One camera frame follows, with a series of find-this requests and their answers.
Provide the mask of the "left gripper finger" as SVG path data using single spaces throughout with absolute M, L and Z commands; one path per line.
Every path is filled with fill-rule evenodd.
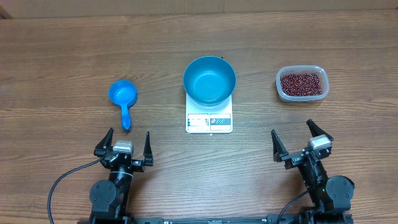
M 111 149 L 114 129 L 110 128 L 105 137 L 95 146 L 95 152 Z
M 153 154 L 150 146 L 150 132 L 146 132 L 146 141 L 144 145 L 143 155 L 145 161 L 153 161 Z

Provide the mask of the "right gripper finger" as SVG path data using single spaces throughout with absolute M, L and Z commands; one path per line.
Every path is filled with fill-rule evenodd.
M 272 144 L 273 144 L 273 159 L 274 162 L 282 162 L 283 157 L 287 156 L 289 153 L 285 149 L 285 146 L 282 144 L 282 141 L 278 137 L 276 131 L 273 129 L 271 131 Z
M 333 137 L 331 135 L 329 135 L 327 132 L 325 132 L 324 130 L 322 130 L 319 126 L 317 126 L 312 119 L 308 119 L 306 121 L 306 124 L 307 124 L 313 137 L 325 135 L 330 141 L 333 140 Z

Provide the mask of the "red adzuki beans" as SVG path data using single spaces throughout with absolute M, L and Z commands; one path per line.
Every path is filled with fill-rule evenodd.
M 315 96 L 322 94 L 320 77 L 316 73 L 291 73 L 280 78 L 282 91 L 288 96 Z

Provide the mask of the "blue plastic measuring scoop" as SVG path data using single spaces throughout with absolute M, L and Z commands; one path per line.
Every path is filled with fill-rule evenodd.
M 129 109 L 137 101 L 137 88 L 129 80 L 118 80 L 114 82 L 108 91 L 109 99 L 121 109 L 121 122 L 125 130 L 131 128 L 131 117 Z

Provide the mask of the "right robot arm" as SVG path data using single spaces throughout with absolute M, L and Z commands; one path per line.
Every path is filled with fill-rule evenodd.
M 311 119 L 307 126 L 312 134 L 307 147 L 300 152 L 288 153 L 275 130 L 271 131 L 274 161 L 284 162 L 287 170 L 297 168 L 306 191 L 292 199 L 278 214 L 276 223 L 353 223 L 346 212 L 351 208 L 354 182 L 342 175 L 329 177 L 322 164 L 332 150 L 333 137 Z M 298 214 L 286 214 L 297 200 L 308 194 L 311 207 L 302 207 Z

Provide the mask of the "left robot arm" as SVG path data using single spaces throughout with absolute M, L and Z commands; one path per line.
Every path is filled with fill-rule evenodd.
M 127 212 L 133 173 L 144 172 L 145 167 L 154 165 L 149 132 L 146 133 L 143 160 L 133 158 L 133 142 L 118 140 L 112 143 L 113 132 L 111 128 L 93 153 L 99 157 L 101 165 L 109 170 L 109 177 L 97 181 L 90 189 L 92 207 L 88 223 L 136 223 L 133 214 Z

